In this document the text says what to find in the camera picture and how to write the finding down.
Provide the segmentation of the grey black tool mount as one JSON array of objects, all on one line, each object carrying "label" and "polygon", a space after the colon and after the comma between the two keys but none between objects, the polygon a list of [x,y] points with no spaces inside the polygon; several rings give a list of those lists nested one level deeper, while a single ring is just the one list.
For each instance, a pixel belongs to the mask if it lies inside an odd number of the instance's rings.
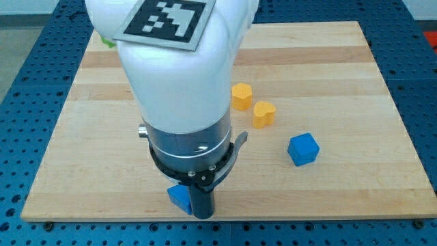
[{"label": "grey black tool mount", "polygon": [[168,133],[144,122],[138,133],[149,143],[157,168],[179,185],[212,191],[232,170],[242,145],[248,139],[243,131],[231,141],[230,112],[203,130]]}]

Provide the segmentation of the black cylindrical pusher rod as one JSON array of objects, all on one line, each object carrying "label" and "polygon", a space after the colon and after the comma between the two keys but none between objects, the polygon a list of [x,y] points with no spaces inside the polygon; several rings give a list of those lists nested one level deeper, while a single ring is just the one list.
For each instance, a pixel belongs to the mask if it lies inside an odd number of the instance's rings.
[{"label": "black cylindrical pusher rod", "polygon": [[188,196],[194,216],[198,219],[209,219],[214,214],[214,192],[204,191],[192,185],[188,187]]}]

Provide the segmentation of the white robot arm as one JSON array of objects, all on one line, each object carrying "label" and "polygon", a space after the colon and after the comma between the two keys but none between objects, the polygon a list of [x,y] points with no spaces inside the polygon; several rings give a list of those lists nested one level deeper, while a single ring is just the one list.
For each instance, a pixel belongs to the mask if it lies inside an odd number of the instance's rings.
[{"label": "white robot arm", "polygon": [[187,188],[194,216],[211,217],[214,188],[248,138],[231,134],[231,70],[259,3],[87,0],[85,7],[116,45],[155,165]]}]

